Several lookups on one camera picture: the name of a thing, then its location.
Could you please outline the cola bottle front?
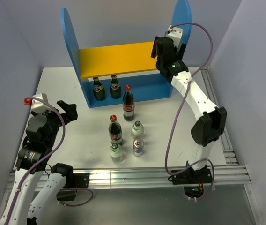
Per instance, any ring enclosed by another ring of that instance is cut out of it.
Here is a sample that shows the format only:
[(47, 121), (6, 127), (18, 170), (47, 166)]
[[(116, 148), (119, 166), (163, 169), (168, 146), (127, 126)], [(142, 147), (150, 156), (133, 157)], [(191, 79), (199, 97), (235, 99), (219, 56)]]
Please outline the cola bottle front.
[(123, 144), (123, 132), (121, 125), (117, 121), (116, 115), (110, 116), (110, 124), (109, 124), (109, 137), (111, 139), (111, 143), (117, 143), (119, 145)]

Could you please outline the tall cola bottle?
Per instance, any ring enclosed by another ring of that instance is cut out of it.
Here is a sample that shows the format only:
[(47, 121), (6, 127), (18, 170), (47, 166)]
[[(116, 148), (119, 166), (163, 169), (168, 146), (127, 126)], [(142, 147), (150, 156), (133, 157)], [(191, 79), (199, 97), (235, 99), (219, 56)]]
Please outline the tall cola bottle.
[(132, 94), (131, 85), (125, 86), (125, 94), (123, 96), (123, 117), (126, 121), (132, 121), (135, 117), (135, 99)]

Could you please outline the clear water bottle front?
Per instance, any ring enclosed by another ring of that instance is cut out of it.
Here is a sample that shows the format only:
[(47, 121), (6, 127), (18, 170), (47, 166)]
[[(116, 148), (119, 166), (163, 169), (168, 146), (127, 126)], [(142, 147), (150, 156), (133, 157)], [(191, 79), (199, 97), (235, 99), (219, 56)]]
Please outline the clear water bottle front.
[(110, 147), (110, 157), (114, 162), (121, 162), (124, 159), (122, 146), (117, 143), (113, 143)]

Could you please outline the clear water bottle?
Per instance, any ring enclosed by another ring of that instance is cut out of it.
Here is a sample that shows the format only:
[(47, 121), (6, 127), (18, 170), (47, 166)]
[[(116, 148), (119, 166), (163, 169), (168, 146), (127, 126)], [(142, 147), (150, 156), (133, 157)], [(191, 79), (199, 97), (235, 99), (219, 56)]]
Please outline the clear water bottle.
[(113, 143), (110, 147), (110, 157), (114, 162), (121, 162), (124, 159), (122, 146), (117, 143)]
[(142, 125), (142, 123), (139, 120), (135, 121), (134, 124), (132, 125), (131, 136), (133, 139), (143, 138), (144, 126)]

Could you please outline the silver energy can front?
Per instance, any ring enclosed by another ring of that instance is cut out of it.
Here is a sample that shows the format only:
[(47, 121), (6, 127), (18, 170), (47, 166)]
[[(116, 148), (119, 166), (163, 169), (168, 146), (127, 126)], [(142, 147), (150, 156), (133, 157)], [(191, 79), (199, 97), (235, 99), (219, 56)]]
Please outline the silver energy can front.
[(141, 156), (144, 149), (144, 141), (142, 138), (136, 138), (133, 141), (133, 154), (137, 157)]

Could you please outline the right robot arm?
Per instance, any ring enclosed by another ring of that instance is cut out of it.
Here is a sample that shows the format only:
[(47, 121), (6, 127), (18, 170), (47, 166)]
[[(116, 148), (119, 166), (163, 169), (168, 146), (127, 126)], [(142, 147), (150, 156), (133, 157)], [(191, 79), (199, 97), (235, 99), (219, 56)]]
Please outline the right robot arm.
[(171, 38), (155, 37), (151, 57), (157, 59), (156, 68), (183, 96), (182, 103), (190, 106), (196, 118), (191, 136), (197, 148), (186, 162), (186, 178), (195, 183), (202, 177), (214, 143), (224, 132), (227, 111), (206, 96), (187, 66), (177, 56), (176, 50)]

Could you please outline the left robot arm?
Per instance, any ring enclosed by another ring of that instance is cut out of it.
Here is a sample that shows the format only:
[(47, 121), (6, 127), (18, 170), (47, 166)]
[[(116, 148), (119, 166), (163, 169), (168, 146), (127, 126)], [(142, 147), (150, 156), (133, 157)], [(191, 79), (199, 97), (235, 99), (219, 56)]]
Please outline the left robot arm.
[(78, 119), (76, 104), (57, 101), (64, 110), (59, 113), (48, 101), (37, 97), (27, 97), (23, 103), (30, 106), (32, 117), (18, 152), (15, 180), (0, 225), (26, 224), (33, 194), (47, 162), (63, 143), (66, 125)]

